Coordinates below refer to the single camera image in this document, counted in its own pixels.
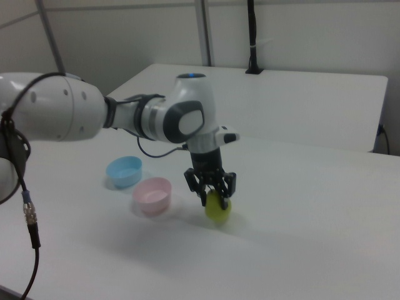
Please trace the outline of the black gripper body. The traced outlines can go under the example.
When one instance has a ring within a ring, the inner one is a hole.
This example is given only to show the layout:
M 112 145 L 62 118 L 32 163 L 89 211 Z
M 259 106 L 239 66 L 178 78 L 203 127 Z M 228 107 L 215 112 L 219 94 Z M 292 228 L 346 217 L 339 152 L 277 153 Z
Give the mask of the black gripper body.
M 217 172 L 223 170 L 221 150 L 215 149 L 207 153 L 190 153 L 194 171 Z

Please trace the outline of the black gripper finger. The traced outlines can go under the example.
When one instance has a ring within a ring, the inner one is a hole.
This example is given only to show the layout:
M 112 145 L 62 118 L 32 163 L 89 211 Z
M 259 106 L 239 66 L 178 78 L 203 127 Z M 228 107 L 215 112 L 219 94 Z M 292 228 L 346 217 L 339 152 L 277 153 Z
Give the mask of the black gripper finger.
M 229 206 L 228 199 L 236 191 L 236 173 L 219 171 L 217 174 L 217 181 L 215 189 L 219 194 L 220 207 L 222 210 L 226 210 Z
M 207 193 L 202 172 L 199 172 L 193 168 L 189 168 L 184 172 L 184 177 L 190 191 L 197 194 L 197 196 L 201 199 L 202 206 L 205 207 Z

